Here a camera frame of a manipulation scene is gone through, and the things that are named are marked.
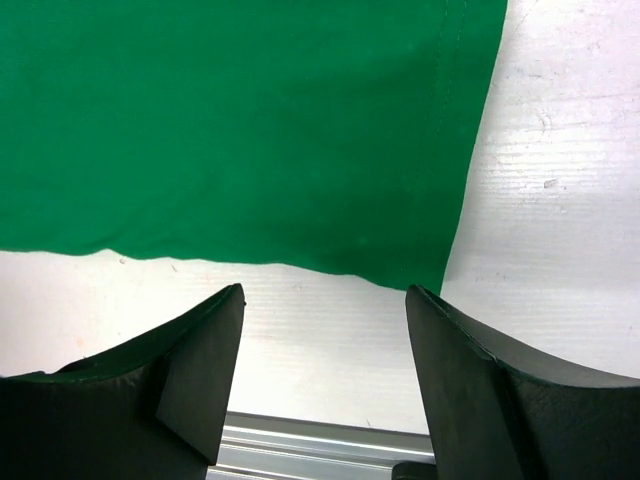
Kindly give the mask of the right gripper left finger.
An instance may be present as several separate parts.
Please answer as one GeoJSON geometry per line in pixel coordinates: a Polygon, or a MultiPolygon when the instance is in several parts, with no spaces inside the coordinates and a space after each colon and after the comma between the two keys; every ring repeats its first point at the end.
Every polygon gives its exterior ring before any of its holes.
{"type": "Polygon", "coordinates": [[[229,285],[53,373],[1,381],[5,479],[203,479],[215,465],[243,328],[229,285]]]}

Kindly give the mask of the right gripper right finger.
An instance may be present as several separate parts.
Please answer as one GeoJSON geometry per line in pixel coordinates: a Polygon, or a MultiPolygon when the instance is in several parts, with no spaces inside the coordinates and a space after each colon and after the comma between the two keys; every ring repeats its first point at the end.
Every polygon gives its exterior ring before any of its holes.
{"type": "Polygon", "coordinates": [[[438,478],[638,478],[638,379],[545,353],[421,286],[405,305],[438,478]]]}

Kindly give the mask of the green polo shirt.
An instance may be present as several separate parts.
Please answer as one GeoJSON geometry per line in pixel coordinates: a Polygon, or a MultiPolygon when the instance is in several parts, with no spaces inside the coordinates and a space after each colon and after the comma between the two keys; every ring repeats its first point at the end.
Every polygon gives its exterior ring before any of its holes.
{"type": "Polygon", "coordinates": [[[1,247],[442,288],[503,1],[5,1],[1,247]]]}

